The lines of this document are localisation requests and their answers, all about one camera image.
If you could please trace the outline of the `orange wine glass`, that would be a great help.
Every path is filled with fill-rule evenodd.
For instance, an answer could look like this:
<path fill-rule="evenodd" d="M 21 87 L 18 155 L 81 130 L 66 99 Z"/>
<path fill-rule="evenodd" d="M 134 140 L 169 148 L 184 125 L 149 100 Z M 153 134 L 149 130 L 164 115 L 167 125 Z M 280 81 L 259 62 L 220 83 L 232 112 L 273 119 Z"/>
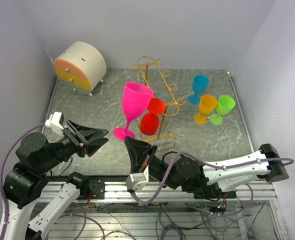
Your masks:
<path fill-rule="evenodd" d="M 198 105 L 199 112 L 194 115 L 194 121 L 199 125 L 205 124 L 207 122 L 207 115 L 213 112 L 217 104 L 218 101 L 214 96 L 202 96 Z"/>

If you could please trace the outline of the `green wine glass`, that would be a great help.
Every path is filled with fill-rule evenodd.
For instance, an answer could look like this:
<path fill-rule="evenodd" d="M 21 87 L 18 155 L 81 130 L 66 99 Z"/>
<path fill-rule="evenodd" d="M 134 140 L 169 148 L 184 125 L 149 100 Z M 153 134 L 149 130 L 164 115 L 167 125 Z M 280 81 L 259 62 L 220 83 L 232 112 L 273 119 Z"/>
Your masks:
<path fill-rule="evenodd" d="M 214 125 L 220 125 L 223 122 L 223 116 L 229 114 L 235 107 L 235 100 L 228 95 L 222 95 L 217 101 L 217 106 L 215 108 L 215 113 L 213 113 L 209 120 Z"/>

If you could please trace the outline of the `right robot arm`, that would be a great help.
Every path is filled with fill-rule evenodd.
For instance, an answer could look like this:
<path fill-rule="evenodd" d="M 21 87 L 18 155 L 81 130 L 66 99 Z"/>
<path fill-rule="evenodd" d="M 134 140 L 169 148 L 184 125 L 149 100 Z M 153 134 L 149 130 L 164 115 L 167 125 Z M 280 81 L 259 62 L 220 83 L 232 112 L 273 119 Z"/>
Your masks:
<path fill-rule="evenodd" d="M 294 163 L 291 158 L 281 158 L 269 143 L 251 154 L 213 162 L 187 152 L 177 152 L 170 163 L 156 156 L 155 145 L 129 136 L 124 143 L 130 159 L 130 174 L 125 180 L 127 191 L 134 196 L 153 179 L 159 182 L 153 200 L 163 187 L 181 188 L 200 199 L 233 199 L 237 187 L 252 181 L 274 183 L 287 180 L 286 166 Z"/>

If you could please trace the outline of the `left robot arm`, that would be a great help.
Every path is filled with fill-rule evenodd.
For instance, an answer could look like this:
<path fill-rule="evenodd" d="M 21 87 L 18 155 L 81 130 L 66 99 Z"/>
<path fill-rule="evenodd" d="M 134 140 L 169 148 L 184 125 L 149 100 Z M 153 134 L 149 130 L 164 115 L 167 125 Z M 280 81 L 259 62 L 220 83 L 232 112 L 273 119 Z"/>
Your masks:
<path fill-rule="evenodd" d="M 44 126 L 63 138 L 48 142 L 41 132 L 29 130 L 19 141 L 15 154 L 19 159 L 6 177 L 0 177 L 3 198 L 0 240 L 44 240 L 50 228 L 66 208 L 77 199 L 93 195 L 90 179 L 73 172 L 61 186 L 59 193 L 31 219 L 32 211 L 48 184 L 47 172 L 76 154 L 80 158 L 91 157 L 108 142 L 106 129 L 78 125 L 70 120 L 64 127 L 62 119 L 54 115 Z"/>

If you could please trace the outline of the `red wine glass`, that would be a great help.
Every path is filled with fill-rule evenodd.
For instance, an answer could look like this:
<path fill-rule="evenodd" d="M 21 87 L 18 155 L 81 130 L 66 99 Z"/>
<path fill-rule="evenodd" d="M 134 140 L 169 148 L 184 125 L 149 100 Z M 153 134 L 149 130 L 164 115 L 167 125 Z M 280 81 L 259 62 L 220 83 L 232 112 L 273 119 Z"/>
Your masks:
<path fill-rule="evenodd" d="M 161 99 L 153 97 L 150 100 L 147 106 L 148 113 L 142 117 L 139 124 L 142 134 L 152 136 L 157 132 L 160 124 L 159 115 L 164 113 L 165 108 L 166 105 Z"/>

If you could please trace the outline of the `blue wine glass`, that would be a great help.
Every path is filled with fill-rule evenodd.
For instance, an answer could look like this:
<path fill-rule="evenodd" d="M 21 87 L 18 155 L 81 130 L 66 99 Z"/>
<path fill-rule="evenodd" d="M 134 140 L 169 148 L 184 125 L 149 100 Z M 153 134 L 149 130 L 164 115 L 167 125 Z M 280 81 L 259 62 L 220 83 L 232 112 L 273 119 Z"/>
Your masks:
<path fill-rule="evenodd" d="M 194 77 L 192 82 L 192 91 L 188 97 L 188 101 L 193 105 L 198 105 L 200 103 L 200 94 L 203 93 L 208 87 L 210 80 L 205 75 L 197 75 Z"/>

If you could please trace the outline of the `pink wine glass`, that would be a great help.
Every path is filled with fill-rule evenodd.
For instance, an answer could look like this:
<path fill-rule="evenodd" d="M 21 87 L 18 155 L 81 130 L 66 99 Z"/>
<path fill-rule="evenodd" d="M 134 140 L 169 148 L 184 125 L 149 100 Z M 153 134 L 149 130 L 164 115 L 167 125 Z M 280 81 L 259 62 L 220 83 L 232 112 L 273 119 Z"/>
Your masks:
<path fill-rule="evenodd" d="M 137 82 L 127 82 L 125 84 L 122 97 L 122 110 L 126 118 L 126 125 L 125 127 L 117 127 L 113 130 L 113 135 L 116 138 L 125 141 L 127 136 L 131 138 L 136 137 L 129 130 L 129 125 L 145 112 L 153 94 L 153 90 L 143 84 Z"/>

